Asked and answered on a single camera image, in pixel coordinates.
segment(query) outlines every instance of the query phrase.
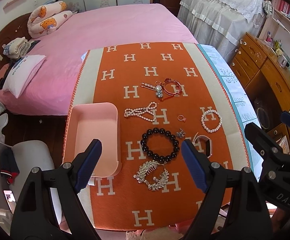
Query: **blue patterned tablecloth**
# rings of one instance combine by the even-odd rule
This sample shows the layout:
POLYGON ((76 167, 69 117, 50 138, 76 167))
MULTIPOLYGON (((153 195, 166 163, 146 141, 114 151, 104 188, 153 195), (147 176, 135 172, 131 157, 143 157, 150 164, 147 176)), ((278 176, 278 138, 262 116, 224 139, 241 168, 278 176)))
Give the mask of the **blue patterned tablecloth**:
MULTIPOLYGON (((214 47, 200 44, 198 44, 198 47, 204 53, 207 60, 210 62, 212 68, 216 72, 224 89, 226 90, 242 131, 244 132, 245 125, 250 122, 254 122, 260 127, 260 123, 257 119, 251 102, 249 101, 243 87, 239 83, 237 77, 228 66, 226 61, 222 58, 222 56, 217 52, 214 47)), ((251 143, 245 138, 245 135, 244 139, 246 142, 251 169, 254 172, 255 177, 258 181, 261 175, 261 165, 263 159, 254 150, 253 145, 251 145, 251 143)))

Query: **pink tray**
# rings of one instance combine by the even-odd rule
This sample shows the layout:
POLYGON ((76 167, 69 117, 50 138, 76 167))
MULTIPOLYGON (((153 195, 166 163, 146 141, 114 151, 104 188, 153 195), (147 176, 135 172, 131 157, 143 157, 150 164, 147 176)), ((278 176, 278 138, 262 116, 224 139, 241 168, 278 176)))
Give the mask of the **pink tray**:
POLYGON ((85 151, 93 139, 102 143, 102 154, 93 177, 115 176, 122 168, 118 111, 112 103, 76 105, 72 108, 65 156, 85 151))

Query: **pink mattress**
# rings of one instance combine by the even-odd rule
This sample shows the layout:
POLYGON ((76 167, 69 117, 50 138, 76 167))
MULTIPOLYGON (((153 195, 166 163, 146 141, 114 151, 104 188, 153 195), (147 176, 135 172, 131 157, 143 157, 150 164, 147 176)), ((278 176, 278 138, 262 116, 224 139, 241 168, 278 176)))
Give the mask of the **pink mattress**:
POLYGON ((0 90, 0 101, 15 114, 67 115, 89 49, 144 42, 193 42, 193 35, 160 4, 123 5, 73 15, 57 31, 39 38, 28 55, 46 55, 23 94, 0 90))

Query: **red stitched edge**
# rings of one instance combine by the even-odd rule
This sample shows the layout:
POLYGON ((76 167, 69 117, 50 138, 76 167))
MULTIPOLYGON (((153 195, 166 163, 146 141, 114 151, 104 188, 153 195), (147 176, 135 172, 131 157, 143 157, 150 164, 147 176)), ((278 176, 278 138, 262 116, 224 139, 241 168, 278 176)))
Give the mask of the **red stitched edge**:
POLYGON ((69 125, 69 119, 70 119, 70 115, 72 113, 72 108, 73 108, 73 102, 74 102, 74 98, 75 98, 75 94, 76 94, 76 90, 77 90, 77 86, 78 86, 78 82, 79 82, 79 79, 81 77, 81 74, 82 74, 82 71, 83 71, 83 68, 85 66, 85 62, 88 58, 88 55, 89 55, 89 52, 91 50, 89 49, 87 51, 87 54, 85 56, 85 59, 84 59, 84 62, 81 66, 81 69, 79 70, 79 73, 78 73, 78 76, 77 76, 77 80, 76 80, 76 84, 75 84, 75 87, 74 87, 74 90, 73 90, 73 94, 72 94, 72 99, 70 101, 70 105, 69 105, 69 110, 68 110, 68 115, 67 115, 67 120, 66 120, 66 128, 65 128, 65 134, 64 134, 64 143, 63 143, 63 153, 62 153, 62 162, 64 161, 64 155, 65 155, 65 145, 66 145, 66 138, 67 138, 67 133, 68 133, 68 125, 69 125))
POLYGON ((240 130, 240 132, 241 132, 241 137, 242 137, 243 144, 244 144, 244 148, 245 148, 245 154, 246 154, 246 158, 247 158, 247 163, 248 163, 248 166, 251 166, 251 164, 250 164, 250 162, 249 162, 249 157, 248 157, 247 147, 246 147, 246 144, 245 144, 245 140, 244 140, 244 137, 243 137, 243 133, 242 133, 242 130, 241 130, 240 125, 238 124, 238 121, 237 121, 237 118, 236 118, 236 115, 235 115, 235 112, 234 112, 233 106, 232 106, 232 104, 231 104, 231 102, 230 102, 230 100, 229 100, 229 97, 228 97, 228 95, 227 95, 227 93, 226 93, 226 90, 224 89, 224 87, 223 87, 223 85, 222 85, 220 79, 219 79, 218 76, 216 75, 216 72, 213 70, 211 64, 208 62, 208 60, 207 60, 207 58, 205 57, 204 53, 200 50, 200 48, 197 46, 197 44, 195 44, 195 46, 198 48, 199 52, 203 55, 204 59, 206 60, 206 62, 207 62, 208 65, 209 65, 209 67, 210 67, 211 70, 213 71, 215 77, 217 78, 219 84, 221 85, 221 88, 222 88, 223 91, 224 91, 224 94, 225 94, 225 96, 226 96, 226 98, 227 98, 227 100, 228 100, 228 102, 229 102, 230 107, 232 108, 233 114, 234 114, 234 116, 235 116, 235 120, 236 120, 237 125, 238 125, 238 127, 239 127, 239 130, 240 130))

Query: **white pillow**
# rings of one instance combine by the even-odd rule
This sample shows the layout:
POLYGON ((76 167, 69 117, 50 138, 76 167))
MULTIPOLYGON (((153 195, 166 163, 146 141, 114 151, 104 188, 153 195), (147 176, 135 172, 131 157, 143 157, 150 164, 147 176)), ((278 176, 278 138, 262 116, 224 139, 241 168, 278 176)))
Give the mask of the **white pillow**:
POLYGON ((25 56, 18 64, 13 66, 6 77, 2 90, 10 91, 16 98, 19 98, 45 58, 44 55, 25 56))

